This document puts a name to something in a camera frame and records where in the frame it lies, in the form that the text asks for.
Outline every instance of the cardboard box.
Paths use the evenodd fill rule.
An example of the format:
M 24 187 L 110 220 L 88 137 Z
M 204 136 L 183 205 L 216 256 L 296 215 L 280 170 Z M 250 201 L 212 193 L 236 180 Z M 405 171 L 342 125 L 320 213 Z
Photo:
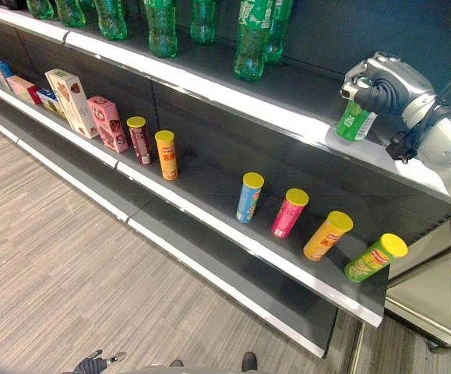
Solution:
M 85 91 L 77 76 L 60 69 L 45 73 L 52 91 L 61 103 L 69 125 L 87 138 L 99 135 L 93 121 Z
M 125 133 L 119 121 L 116 104 L 100 96 L 88 99 L 93 120 L 102 143 L 118 153 L 128 149 Z
M 8 90 L 12 90 L 11 86 L 7 82 L 7 78 L 13 76 L 12 70 L 10 69 L 10 66 L 4 63 L 3 61 L 0 61 L 0 83 L 5 86 Z
M 47 90 L 46 88 L 40 88 L 37 91 L 37 95 L 46 109 L 53 111 L 64 119 L 66 118 L 61 103 L 58 102 L 57 97 L 55 97 L 52 91 Z
M 38 87 L 19 76 L 10 76 L 7 83 L 11 86 L 12 91 L 23 100 L 31 104 L 41 104 L 37 95 Z

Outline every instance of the wooden floor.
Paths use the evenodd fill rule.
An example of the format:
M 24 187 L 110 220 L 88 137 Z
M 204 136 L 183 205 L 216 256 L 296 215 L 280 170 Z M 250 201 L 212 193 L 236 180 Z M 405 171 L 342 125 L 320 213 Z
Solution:
M 91 351 L 128 352 L 106 373 L 181 358 L 271 374 L 340 373 L 355 319 L 339 314 L 318 359 L 128 229 L 0 135 L 0 367 L 71 370 Z M 385 318 L 367 328 L 359 373 L 446 374 L 451 355 Z

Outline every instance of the pink chip can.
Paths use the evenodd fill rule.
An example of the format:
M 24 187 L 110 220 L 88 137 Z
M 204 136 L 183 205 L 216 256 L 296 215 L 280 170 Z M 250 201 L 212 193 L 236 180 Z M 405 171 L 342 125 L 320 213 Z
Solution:
M 142 165 L 150 164 L 150 143 L 147 137 L 146 119 L 130 117 L 126 120 L 126 124 L 129 126 L 137 161 Z
M 284 202 L 272 225 L 272 234 L 285 238 L 291 232 L 303 208 L 308 204 L 308 195 L 302 189 L 288 189 Z

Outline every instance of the shoe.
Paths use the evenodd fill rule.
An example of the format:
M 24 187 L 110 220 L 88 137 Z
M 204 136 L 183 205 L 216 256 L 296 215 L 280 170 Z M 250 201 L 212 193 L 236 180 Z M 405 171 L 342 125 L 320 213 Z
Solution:
M 170 364 L 171 368 L 183 368 L 184 367 L 184 363 L 180 360 L 173 360 Z
M 249 370 L 258 370 L 258 361 L 253 352 L 246 352 L 242 357 L 241 371 L 248 372 Z

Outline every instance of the bottle cap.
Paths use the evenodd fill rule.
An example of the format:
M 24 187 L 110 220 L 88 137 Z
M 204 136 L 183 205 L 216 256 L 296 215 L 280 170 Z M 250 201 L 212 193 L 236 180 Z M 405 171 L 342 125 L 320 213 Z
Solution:
M 327 215 L 327 220 L 336 229 L 343 232 L 348 232 L 353 228 L 353 221 L 351 220 L 350 216 L 338 210 L 334 210 L 333 212 L 329 213 Z
M 158 142 L 168 143 L 173 140 L 174 134 L 168 130 L 161 130 L 161 131 L 156 132 L 155 137 L 156 137 L 156 141 L 158 141 Z
M 244 177 L 242 177 L 242 182 L 250 189 L 261 189 L 265 179 L 263 179 L 260 174 L 250 171 L 249 173 L 244 174 Z
M 308 204 L 308 194 L 302 189 L 288 189 L 286 192 L 286 200 L 295 206 L 305 206 Z
M 379 242 L 393 257 L 404 257 L 408 253 L 407 244 L 395 234 L 383 234 L 381 235 Z
M 126 120 L 126 124 L 134 129 L 140 129 L 146 125 L 146 119 L 144 117 L 130 117 Z

